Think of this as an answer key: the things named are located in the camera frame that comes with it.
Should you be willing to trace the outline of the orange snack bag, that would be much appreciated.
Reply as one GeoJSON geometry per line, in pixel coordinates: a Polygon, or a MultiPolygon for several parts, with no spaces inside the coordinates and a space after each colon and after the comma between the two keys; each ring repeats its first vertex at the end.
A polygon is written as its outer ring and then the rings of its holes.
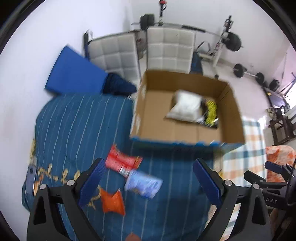
{"type": "Polygon", "coordinates": [[[125,216],[125,204],[120,189],[110,194],[101,188],[100,195],[103,213],[114,212],[125,216]]]}

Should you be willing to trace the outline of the red floral snack bag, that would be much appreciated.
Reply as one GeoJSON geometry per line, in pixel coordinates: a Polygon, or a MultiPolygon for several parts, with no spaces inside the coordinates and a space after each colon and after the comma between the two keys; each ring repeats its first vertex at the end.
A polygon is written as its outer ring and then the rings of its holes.
{"type": "Polygon", "coordinates": [[[143,157],[128,156],[122,153],[116,145],[112,145],[105,166],[127,178],[131,170],[137,170],[142,163],[143,157]]]}

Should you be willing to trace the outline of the light blue tissue pack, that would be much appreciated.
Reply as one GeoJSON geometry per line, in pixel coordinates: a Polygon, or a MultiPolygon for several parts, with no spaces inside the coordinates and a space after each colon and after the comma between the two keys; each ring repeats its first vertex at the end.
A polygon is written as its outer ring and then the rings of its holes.
{"type": "Polygon", "coordinates": [[[131,170],[124,189],[125,191],[132,191],[144,198],[153,199],[162,184],[163,180],[160,178],[148,175],[142,171],[131,170]]]}

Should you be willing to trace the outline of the black shoe shine wipes pack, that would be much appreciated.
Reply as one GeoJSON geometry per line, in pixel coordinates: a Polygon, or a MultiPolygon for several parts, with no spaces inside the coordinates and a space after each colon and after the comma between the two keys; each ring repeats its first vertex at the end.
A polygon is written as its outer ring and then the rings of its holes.
{"type": "Polygon", "coordinates": [[[217,104],[215,101],[203,98],[201,102],[202,108],[202,125],[209,128],[218,128],[219,118],[217,114],[217,104]]]}

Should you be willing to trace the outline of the white soft plastic pack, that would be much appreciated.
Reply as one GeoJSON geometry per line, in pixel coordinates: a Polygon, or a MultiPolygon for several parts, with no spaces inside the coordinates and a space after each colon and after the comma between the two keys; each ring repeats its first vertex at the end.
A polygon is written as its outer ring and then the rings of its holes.
{"type": "Polygon", "coordinates": [[[166,118],[189,123],[201,123],[203,115],[202,99],[203,97],[196,93],[177,90],[173,97],[174,106],[166,114],[166,118]]]}

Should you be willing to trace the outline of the plaid checkered blanket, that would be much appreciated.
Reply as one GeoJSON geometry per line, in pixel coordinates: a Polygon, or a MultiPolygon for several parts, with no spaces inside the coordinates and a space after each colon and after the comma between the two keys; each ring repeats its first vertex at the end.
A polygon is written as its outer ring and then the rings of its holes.
{"type": "Polygon", "coordinates": [[[215,154],[213,170],[218,172],[222,179],[232,181],[236,186],[249,187],[244,179],[248,170],[262,178],[267,177],[264,167],[266,162],[265,140],[260,123],[244,116],[242,118],[245,144],[226,154],[215,154]]]}

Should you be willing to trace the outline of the blue striped bed cover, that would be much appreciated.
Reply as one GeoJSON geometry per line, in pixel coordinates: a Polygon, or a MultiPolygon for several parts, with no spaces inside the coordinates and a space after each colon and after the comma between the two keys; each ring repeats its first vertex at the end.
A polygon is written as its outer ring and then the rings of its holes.
{"type": "Polygon", "coordinates": [[[163,180],[147,199],[122,191],[126,214],[104,213],[100,200],[83,207],[102,240],[124,240],[135,233],[142,240],[196,240],[208,220],[210,202],[194,172],[193,162],[213,165],[210,152],[165,146],[142,147],[130,140],[133,102],[103,94],[67,94],[50,100],[35,127],[35,187],[61,186],[76,179],[97,158],[116,145],[141,156],[139,170],[163,180]]]}

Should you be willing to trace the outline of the dark blue folded cloth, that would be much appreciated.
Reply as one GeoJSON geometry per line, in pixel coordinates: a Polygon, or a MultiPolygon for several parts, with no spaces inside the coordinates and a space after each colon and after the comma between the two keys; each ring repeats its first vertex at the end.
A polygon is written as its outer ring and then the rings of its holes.
{"type": "Polygon", "coordinates": [[[128,97],[137,92],[137,88],[131,82],[126,81],[116,73],[108,73],[102,89],[103,94],[128,97]]]}

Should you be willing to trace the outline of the blue foam mat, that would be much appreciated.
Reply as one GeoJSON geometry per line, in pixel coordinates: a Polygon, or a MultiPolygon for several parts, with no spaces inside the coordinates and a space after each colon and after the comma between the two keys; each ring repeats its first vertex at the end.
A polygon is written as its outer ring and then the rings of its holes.
{"type": "Polygon", "coordinates": [[[69,46],[65,46],[51,70],[45,89],[55,94],[100,93],[107,75],[69,46]]]}

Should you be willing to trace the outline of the black blue workout bench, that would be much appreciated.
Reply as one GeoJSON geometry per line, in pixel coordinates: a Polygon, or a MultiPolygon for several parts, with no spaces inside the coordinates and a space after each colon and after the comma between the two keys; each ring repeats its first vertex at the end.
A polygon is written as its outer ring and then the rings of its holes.
{"type": "Polygon", "coordinates": [[[193,53],[192,64],[191,64],[191,74],[201,74],[203,75],[203,68],[201,63],[201,58],[197,52],[193,53]]]}

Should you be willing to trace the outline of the white squat rack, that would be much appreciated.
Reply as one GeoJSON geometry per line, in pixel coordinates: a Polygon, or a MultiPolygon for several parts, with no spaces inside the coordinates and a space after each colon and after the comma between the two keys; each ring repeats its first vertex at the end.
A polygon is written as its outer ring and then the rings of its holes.
{"type": "Polygon", "coordinates": [[[219,35],[219,40],[215,45],[215,48],[212,50],[210,47],[210,43],[207,41],[202,41],[197,48],[195,49],[195,51],[198,53],[198,56],[202,59],[202,60],[206,60],[208,62],[211,63],[212,65],[212,70],[214,72],[214,78],[218,79],[219,78],[219,74],[217,71],[217,63],[219,61],[219,58],[222,54],[222,50],[224,48],[225,43],[228,41],[228,33],[231,29],[233,25],[233,20],[232,20],[232,16],[229,15],[229,17],[225,20],[224,25],[223,25],[223,31],[221,33],[221,35],[219,35]],[[208,48],[209,50],[206,53],[202,53],[200,51],[200,48],[203,44],[207,43],[208,44],[208,48]]]}

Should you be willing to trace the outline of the rack barbell black plates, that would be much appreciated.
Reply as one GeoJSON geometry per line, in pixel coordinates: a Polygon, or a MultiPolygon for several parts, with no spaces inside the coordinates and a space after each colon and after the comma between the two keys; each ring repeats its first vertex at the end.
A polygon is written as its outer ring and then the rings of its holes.
{"type": "Polygon", "coordinates": [[[222,44],[225,45],[225,47],[232,51],[237,52],[242,46],[241,38],[231,32],[231,28],[233,25],[232,16],[230,15],[224,22],[223,25],[223,31],[221,34],[216,34],[214,32],[207,31],[205,29],[189,26],[189,25],[180,25],[180,24],[174,24],[174,23],[163,23],[163,22],[155,22],[154,21],[154,14],[144,14],[140,17],[139,22],[132,23],[132,25],[139,25],[140,29],[145,31],[150,26],[164,26],[164,27],[171,27],[171,28],[181,28],[191,31],[197,31],[203,34],[210,34],[219,37],[219,40],[222,44]]]}

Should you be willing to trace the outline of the left grey quilted cushion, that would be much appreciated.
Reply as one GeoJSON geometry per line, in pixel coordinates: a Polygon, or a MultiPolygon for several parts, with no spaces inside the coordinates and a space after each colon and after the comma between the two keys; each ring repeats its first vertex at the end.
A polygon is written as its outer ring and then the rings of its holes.
{"type": "Polygon", "coordinates": [[[135,33],[123,32],[92,39],[87,46],[89,60],[107,73],[116,73],[138,86],[141,81],[135,33]]]}

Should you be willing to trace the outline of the grey quilted cushion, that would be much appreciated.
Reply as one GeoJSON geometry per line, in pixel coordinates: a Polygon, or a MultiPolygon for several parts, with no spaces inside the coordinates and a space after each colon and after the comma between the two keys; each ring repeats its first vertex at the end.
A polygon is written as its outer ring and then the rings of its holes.
{"type": "Polygon", "coordinates": [[[138,86],[141,81],[135,33],[123,32],[92,39],[87,46],[89,60],[107,73],[116,73],[138,86]]]}
{"type": "Polygon", "coordinates": [[[190,73],[195,47],[191,30],[148,27],[147,69],[190,73]]]}

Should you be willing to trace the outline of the right grey quilted cushion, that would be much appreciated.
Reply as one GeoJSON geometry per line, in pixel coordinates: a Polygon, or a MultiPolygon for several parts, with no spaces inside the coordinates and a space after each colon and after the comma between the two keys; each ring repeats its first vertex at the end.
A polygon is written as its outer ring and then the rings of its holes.
{"type": "Polygon", "coordinates": [[[147,69],[190,73],[195,47],[191,30],[148,27],[147,69]]]}

